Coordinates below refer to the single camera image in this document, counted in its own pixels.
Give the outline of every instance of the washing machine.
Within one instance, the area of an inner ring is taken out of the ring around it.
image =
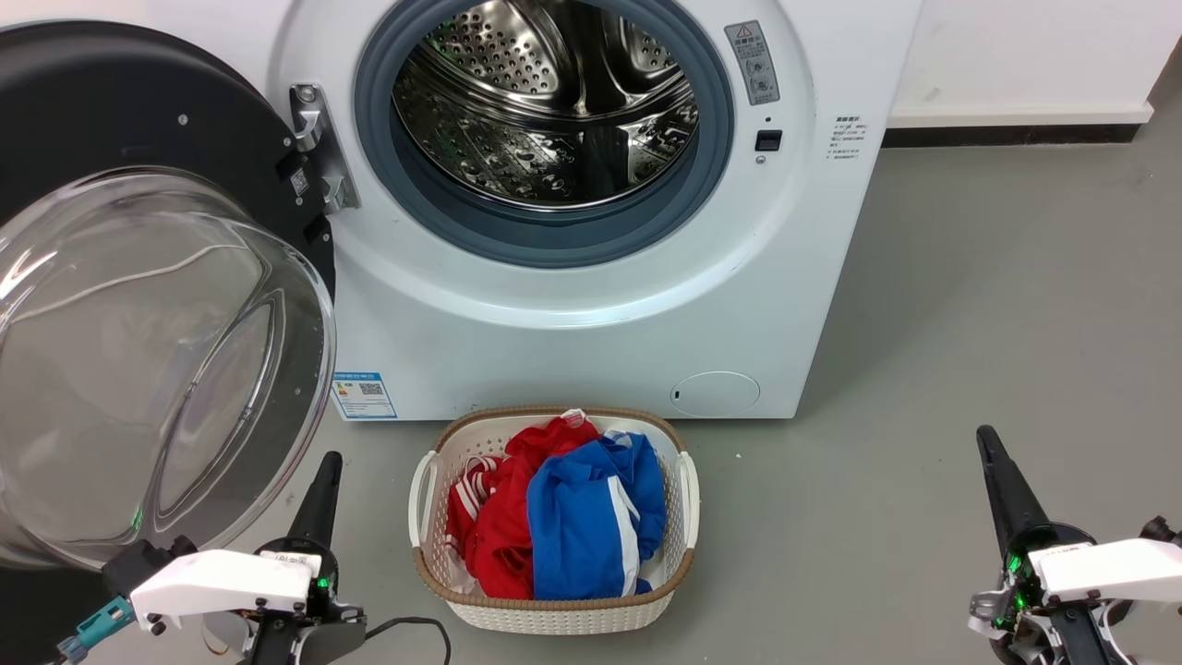
[[[920,0],[0,5],[0,565],[350,420],[794,415]]]
[[[8,2],[0,216],[222,190],[332,291],[346,419],[791,418],[920,5]]]

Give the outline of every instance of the metal hinge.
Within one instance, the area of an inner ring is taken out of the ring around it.
[[[324,91],[312,83],[298,83],[291,87],[291,102],[296,148],[305,152],[320,171],[324,211],[331,214],[343,208],[361,207],[352,174],[332,129],[332,115],[329,113]]]

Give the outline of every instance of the laundry basket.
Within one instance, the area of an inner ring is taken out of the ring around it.
[[[589,635],[643,628],[664,612],[694,561],[697,542],[697,471],[674,429],[639,411],[585,410],[600,432],[619,430],[645,435],[664,474],[664,541],[641,572],[652,592],[600,600],[541,601],[466,595],[449,588],[444,553],[448,489],[472,456],[505,455],[505,444],[532,426],[544,426],[563,408],[494,409],[453,423],[434,450],[418,463],[410,485],[408,522],[415,566],[433,592],[465,621],[478,628],[543,635]]]

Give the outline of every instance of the robotic arm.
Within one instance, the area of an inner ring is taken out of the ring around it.
[[[1139,539],[1097,545],[1047,519],[993,428],[976,442],[1002,567],[1000,588],[969,601],[969,627],[1007,665],[1137,665],[1111,628],[1132,601],[1182,601],[1182,535],[1156,517]]]
[[[329,547],[340,487],[340,454],[320,463],[286,537],[242,554],[197,552],[184,537],[168,550],[139,541],[103,567],[117,595],[58,645],[58,663],[80,663],[99,641],[138,622],[158,635],[164,620],[230,612],[254,624],[242,645],[251,665],[324,665],[365,641],[365,612],[337,598]]]

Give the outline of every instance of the brown basket rim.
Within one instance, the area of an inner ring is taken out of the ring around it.
[[[520,406],[520,408],[501,408],[501,409],[487,409],[483,411],[476,411],[452,422],[450,425],[443,430],[439,439],[435,443],[435,448],[431,449],[435,452],[443,450],[443,446],[461,429],[478,422],[488,420],[491,418],[505,418],[513,416],[558,416],[565,412],[570,408],[565,406]],[[635,411],[630,409],[611,409],[611,408],[593,408],[583,411],[587,416],[592,417],[616,417],[616,418],[631,418],[634,420],[643,420],[649,425],[652,425],[664,432],[669,441],[676,446],[677,452],[686,452],[686,445],[682,443],[681,437],[677,436],[677,431],[673,429],[669,423],[664,419],[643,411]],[[649,605],[656,602],[662,598],[671,594],[681,582],[689,574],[689,568],[694,563],[694,548],[686,548],[686,554],[682,556],[681,566],[677,571],[665,580],[665,583],[652,589],[651,592],[642,595],[630,595],[623,598],[603,598],[597,600],[515,600],[508,598],[486,598],[486,596],[472,596],[461,593],[456,593],[443,586],[442,582],[435,579],[431,574],[430,568],[427,566],[427,555],[423,554],[423,548],[416,547],[414,552],[415,568],[418,571],[418,576],[423,579],[435,595],[442,598],[443,600],[456,604],[467,605],[472,607],[487,607],[491,609],[518,609],[528,612],[585,612],[589,609],[619,609],[624,607],[639,607],[643,605]]]

